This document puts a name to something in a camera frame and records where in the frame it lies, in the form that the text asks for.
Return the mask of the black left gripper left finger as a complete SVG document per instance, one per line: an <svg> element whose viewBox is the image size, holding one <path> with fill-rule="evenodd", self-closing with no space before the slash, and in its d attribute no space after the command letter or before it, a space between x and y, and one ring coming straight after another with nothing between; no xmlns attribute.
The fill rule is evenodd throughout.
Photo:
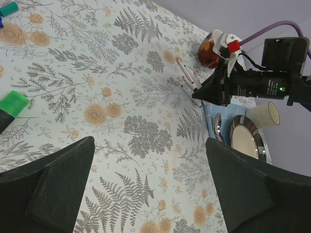
<svg viewBox="0 0 311 233"><path fill-rule="evenodd" d="M85 137L0 174L2 233L71 233L95 151Z"/></svg>

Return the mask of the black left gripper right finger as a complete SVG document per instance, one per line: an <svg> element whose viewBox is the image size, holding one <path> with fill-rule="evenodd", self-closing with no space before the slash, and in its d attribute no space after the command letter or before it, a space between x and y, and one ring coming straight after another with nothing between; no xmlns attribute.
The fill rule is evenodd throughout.
<svg viewBox="0 0 311 233"><path fill-rule="evenodd" d="M207 159L230 233L309 233L311 179L245 155L213 138Z"/></svg>

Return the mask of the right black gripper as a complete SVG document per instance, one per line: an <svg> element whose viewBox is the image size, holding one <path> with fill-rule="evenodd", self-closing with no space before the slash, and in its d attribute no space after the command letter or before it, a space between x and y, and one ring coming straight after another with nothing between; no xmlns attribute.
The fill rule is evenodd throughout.
<svg viewBox="0 0 311 233"><path fill-rule="evenodd" d="M311 108L311 82L303 75L310 41L306 37L268 38L264 41L262 68L232 71L216 67L212 75L192 94L194 99L228 106L232 96L295 102Z"/></svg>

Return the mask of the blue cap whiteboard marker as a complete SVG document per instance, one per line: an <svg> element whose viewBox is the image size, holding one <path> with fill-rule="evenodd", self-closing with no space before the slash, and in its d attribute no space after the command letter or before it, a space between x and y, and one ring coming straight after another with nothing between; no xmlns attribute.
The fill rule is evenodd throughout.
<svg viewBox="0 0 311 233"><path fill-rule="evenodd" d="M198 99L194 99L192 97L192 94L194 93L193 91L193 87L192 86L188 86L188 85L180 85L180 87L182 88L182 90L185 92L185 94L190 98L190 100L195 103L198 107L202 107L203 103L201 100Z"/></svg>

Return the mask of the green cap highlighter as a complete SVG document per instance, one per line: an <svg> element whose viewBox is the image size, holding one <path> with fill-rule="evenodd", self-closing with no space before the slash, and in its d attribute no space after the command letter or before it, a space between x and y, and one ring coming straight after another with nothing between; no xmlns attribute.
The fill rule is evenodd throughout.
<svg viewBox="0 0 311 233"><path fill-rule="evenodd" d="M29 100L17 91L11 91L0 101L0 133L17 118Z"/></svg>

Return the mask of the blue pen cap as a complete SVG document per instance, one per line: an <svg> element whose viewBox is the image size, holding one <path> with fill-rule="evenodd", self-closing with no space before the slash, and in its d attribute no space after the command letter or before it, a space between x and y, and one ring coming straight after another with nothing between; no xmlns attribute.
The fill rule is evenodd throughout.
<svg viewBox="0 0 311 233"><path fill-rule="evenodd" d="M3 22L2 22L2 17L0 17L0 28L3 28L4 25L3 25Z"/></svg>

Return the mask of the teal pen cap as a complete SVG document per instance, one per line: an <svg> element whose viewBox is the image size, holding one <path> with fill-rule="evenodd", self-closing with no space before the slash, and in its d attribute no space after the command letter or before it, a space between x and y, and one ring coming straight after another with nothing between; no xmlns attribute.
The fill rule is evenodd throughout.
<svg viewBox="0 0 311 233"><path fill-rule="evenodd" d="M0 16L6 17L19 11L19 7L16 2L8 3L0 8Z"/></svg>

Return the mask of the teal cap marker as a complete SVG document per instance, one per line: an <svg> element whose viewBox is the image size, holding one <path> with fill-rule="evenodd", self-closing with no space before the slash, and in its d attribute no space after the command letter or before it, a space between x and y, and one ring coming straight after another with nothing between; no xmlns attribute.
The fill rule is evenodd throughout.
<svg viewBox="0 0 311 233"><path fill-rule="evenodd" d="M201 84L199 78L195 75L195 73L191 69L187 68L186 66L184 66L184 67L188 73L188 80L192 84L194 84L197 89L200 89L202 87L202 84Z"/></svg>

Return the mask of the red cap whiteboard marker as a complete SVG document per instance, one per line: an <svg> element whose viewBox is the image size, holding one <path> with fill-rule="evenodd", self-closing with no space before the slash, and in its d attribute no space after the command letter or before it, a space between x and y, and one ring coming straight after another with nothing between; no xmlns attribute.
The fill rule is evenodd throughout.
<svg viewBox="0 0 311 233"><path fill-rule="evenodd" d="M192 78L192 76L190 75L190 73L188 72L188 70L185 68L184 64L182 63L182 61L177 58L177 63L179 64L180 68L182 69L182 71L184 72L185 76L187 77L188 81L191 83L191 84L194 84L194 80Z"/></svg>

